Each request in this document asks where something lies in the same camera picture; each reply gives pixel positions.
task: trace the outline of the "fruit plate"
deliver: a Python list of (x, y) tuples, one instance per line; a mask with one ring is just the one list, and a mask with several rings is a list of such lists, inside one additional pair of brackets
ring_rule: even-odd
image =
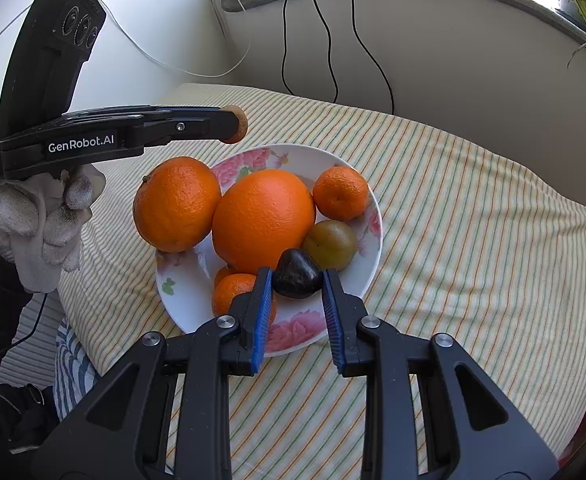
[[(341, 158), (301, 144), (270, 144), (252, 148), (217, 163), (211, 169), (224, 193), (237, 180), (266, 168), (296, 174), (308, 189), (332, 166), (348, 166)], [(373, 192), (364, 213), (348, 222), (358, 238), (358, 252), (340, 272), (348, 294), (363, 297), (369, 288), (382, 253), (382, 219)], [(316, 222), (326, 220), (319, 212)], [(194, 332), (212, 319), (213, 279), (225, 262), (215, 254), (211, 234), (183, 253), (156, 251), (155, 281), (167, 313), (182, 331)], [(266, 357), (303, 348), (326, 335), (321, 292), (305, 300), (277, 297), (278, 313), (269, 329)]]

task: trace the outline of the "striped cloth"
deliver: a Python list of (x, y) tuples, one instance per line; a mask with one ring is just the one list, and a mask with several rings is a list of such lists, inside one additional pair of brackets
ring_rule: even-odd
[[(166, 104), (239, 105), (249, 134), (231, 146), (174, 142), (99, 164), (108, 185), (83, 232), (83, 265), (59, 287), (99, 373), (149, 330), (180, 333), (131, 218), (142, 176), (176, 155), (211, 165), (260, 144), (309, 144), (357, 168), (379, 201), (385, 238), (369, 313), (411, 335), (454, 335), (562, 451), (586, 407), (586, 207), (511, 160), (399, 117), (214, 85), (183, 85)], [(416, 389), (414, 398), (424, 470)], [(325, 340), (266, 360), (255, 378), (231, 378), (233, 478), (359, 478), (364, 405), (364, 379), (340, 378)], [(177, 401), (173, 410), (169, 461)]]
[(53, 402), (60, 420), (76, 406), (100, 378), (65, 318), (56, 335)]
[[(14, 339), (25, 337), (33, 329), (43, 299), (43, 294), (34, 294), (32, 300), (22, 310)], [(31, 383), (40, 389), (53, 384), (56, 376), (54, 361), (58, 350), (55, 341), (56, 332), (63, 317), (64, 311), (60, 305), (60, 297), (57, 290), (54, 290), (47, 296), (42, 318), (35, 333), (7, 352), (2, 359), (1, 383), (13, 386)]]

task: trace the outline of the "wall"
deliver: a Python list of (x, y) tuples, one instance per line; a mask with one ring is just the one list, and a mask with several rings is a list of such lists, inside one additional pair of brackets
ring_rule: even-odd
[[(350, 0), (318, 0), (333, 37), (340, 104), (390, 111), (387, 87), (356, 42)], [(285, 92), (283, 1), (226, 13), (253, 41), (240, 83)], [(514, 159), (586, 205), (586, 52), (494, 0), (356, 0), (359, 35), (390, 79), (396, 114)], [(311, 0), (289, 0), (286, 74), (298, 95), (331, 100), (326, 32)]]
[[(204, 75), (230, 68), (210, 0), (104, 1), (124, 30), (156, 59)], [(232, 83), (233, 75), (198, 78), (159, 66), (137, 51), (108, 19), (80, 74), (72, 107), (157, 102), (183, 82)]]

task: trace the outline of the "camera lens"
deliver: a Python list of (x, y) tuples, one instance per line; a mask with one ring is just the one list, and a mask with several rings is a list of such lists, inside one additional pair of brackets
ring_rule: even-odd
[(67, 17), (64, 18), (64, 22), (62, 23), (62, 34), (66, 36), (69, 32), (73, 30), (73, 27), (76, 26), (78, 22), (78, 13), (80, 9), (77, 7), (73, 7), (73, 9), (67, 12)]
[(86, 38), (86, 47), (91, 48), (93, 44), (96, 42), (97, 39), (97, 27), (91, 29), (89, 32), (89, 37)]
[(84, 41), (84, 38), (86, 38), (86, 35), (89, 32), (90, 26), (91, 26), (91, 19), (89, 18), (88, 14), (87, 14), (84, 18), (82, 18), (82, 21), (78, 25), (78, 30), (76, 30), (75, 42), (76, 42), (77, 46), (80, 46), (80, 44)]

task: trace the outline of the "navel orange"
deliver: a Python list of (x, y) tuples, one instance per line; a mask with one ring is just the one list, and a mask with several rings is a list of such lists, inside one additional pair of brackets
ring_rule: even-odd
[(206, 164), (177, 156), (143, 178), (133, 200), (133, 220), (140, 236), (153, 247), (179, 253), (209, 234), (221, 197)]
[(336, 166), (315, 181), (313, 200), (326, 218), (347, 222), (364, 213), (369, 204), (369, 186), (353, 168)]
[(294, 174), (251, 173), (231, 186), (213, 218), (213, 247), (230, 266), (257, 274), (275, 269), (286, 249), (300, 247), (315, 223), (313, 197)]
[[(255, 276), (252, 274), (231, 274), (222, 279), (213, 290), (211, 306), (214, 316), (224, 316), (228, 314), (231, 308), (233, 298), (243, 292), (251, 292), (255, 285)], [(271, 322), (275, 319), (278, 311), (278, 305), (275, 301), (275, 295), (271, 297)]]

